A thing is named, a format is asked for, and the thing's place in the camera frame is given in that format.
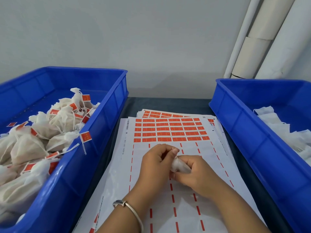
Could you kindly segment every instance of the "forearm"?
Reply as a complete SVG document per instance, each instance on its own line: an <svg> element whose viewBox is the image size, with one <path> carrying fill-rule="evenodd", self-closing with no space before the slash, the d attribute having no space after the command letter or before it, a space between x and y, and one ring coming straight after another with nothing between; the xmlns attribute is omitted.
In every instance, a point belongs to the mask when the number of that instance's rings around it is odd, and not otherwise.
<svg viewBox="0 0 311 233"><path fill-rule="evenodd" d="M270 233L257 214L246 201L231 187L223 182L221 191L214 195L215 202L223 216L229 233Z"/></svg>
<svg viewBox="0 0 311 233"><path fill-rule="evenodd" d="M138 188L133 188L124 198L124 201L134 208L143 221L149 207L150 200L141 195ZM133 212L127 207L118 205L97 231L98 233L138 233L140 226Z"/></svg>

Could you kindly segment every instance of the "white wall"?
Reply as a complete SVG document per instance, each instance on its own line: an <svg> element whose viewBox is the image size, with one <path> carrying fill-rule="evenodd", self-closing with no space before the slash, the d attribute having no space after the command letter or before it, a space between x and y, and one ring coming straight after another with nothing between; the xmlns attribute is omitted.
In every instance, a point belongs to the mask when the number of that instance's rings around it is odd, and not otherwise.
<svg viewBox="0 0 311 233"><path fill-rule="evenodd" d="M123 68L130 96L211 98L250 0L2 0L0 80Z"/></svg>
<svg viewBox="0 0 311 233"><path fill-rule="evenodd" d="M302 79L311 82L311 40L286 78Z"/></svg>

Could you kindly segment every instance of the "person's left hand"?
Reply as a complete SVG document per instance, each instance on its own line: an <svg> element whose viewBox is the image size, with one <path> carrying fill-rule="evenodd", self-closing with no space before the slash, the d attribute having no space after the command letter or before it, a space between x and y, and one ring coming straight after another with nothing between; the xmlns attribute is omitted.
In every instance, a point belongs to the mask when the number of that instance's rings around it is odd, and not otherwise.
<svg viewBox="0 0 311 233"><path fill-rule="evenodd" d="M142 165L134 189L138 189L152 202L169 179L169 170L179 149L167 144L158 144L142 158Z"/></svg>

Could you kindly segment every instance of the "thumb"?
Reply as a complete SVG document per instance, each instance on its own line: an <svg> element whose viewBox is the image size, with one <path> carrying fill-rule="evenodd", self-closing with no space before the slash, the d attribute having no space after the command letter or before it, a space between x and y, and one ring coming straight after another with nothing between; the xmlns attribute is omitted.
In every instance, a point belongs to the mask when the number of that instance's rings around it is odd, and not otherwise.
<svg viewBox="0 0 311 233"><path fill-rule="evenodd" d="M162 163L167 166L169 169L171 168L172 162L174 160L174 158L176 157L177 153L179 152L179 149L174 148L171 149L165 156L165 158L163 159Z"/></svg>
<svg viewBox="0 0 311 233"><path fill-rule="evenodd" d="M191 173L182 173L182 172L173 172L171 173L171 177L180 182L181 184L190 186L191 185Z"/></svg>

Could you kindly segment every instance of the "red tag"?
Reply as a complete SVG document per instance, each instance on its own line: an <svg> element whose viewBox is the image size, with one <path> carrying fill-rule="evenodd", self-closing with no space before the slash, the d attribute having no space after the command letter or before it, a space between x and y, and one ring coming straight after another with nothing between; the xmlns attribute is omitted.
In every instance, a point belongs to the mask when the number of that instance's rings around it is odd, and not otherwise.
<svg viewBox="0 0 311 233"><path fill-rule="evenodd" d="M27 123L28 123L28 121L23 122L21 125L18 125L18 127L16 128L16 130L21 129L21 128L24 127Z"/></svg>
<svg viewBox="0 0 311 233"><path fill-rule="evenodd" d="M84 119L82 119L82 122L83 122L83 123L86 123L89 119L90 119L90 117L85 116Z"/></svg>
<svg viewBox="0 0 311 233"><path fill-rule="evenodd" d="M50 114L55 114L55 115L56 115L56 114L58 113L58 111L59 111L59 110L51 110L51 111L50 111Z"/></svg>
<svg viewBox="0 0 311 233"><path fill-rule="evenodd" d="M75 117L83 119L83 116L75 113Z"/></svg>
<svg viewBox="0 0 311 233"><path fill-rule="evenodd" d="M15 124L17 124L17 122L10 123L9 125L7 125L7 127L14 127Z"/></svg>
<svg viewBox="0 0 311 233"><path fill-rule="evenodd" d="M50 175L52 174L52 172L54 171L54 169L57 167L58 163L59 163L59 161L50 163L50 169L49 169L49 174L50 174Z"/></svg>
<svg viewBox="0 0 311 233"><path fill-rule="evenodd" d="M72 110L75 111L78 107L76 106L75 103L70 104L69 106L72 107Z"/></svg>
<svg viewBox="0 0 311 233"><path fill-rule="evenodd" d="M38 134L33 128L31 128L30 131L31 131L31 134L34 136L36 136Z"/></svg>
<svg viewBox="0 0 311 233"><path fill-rule="evenodd" d="M54 153L52 153L52 154L49 154L49 155L46 156L45 158L50 158L50 157L57 156L57 155L59 155L59 151L56 151L56 152L54 152Z"/></svg>
<svg viewBox="0 0 311 233"><path fill-rule="evenodd" d="M92 139L90 132L81 133L80 136L81 136L81 140L82 140L83 143L87 142L87 141L90 141Z"/></svg>
<svg viewBox="0 0 311 233"><path fill-rule="evenodd" d="M27 164L22 172L28 172L36 163Z"/></svg>
<svg viewBox="0 0 311 233"><path fill-rule="evenodd" d="M90 95L82 95L83 101L91 101Z"/></svg>

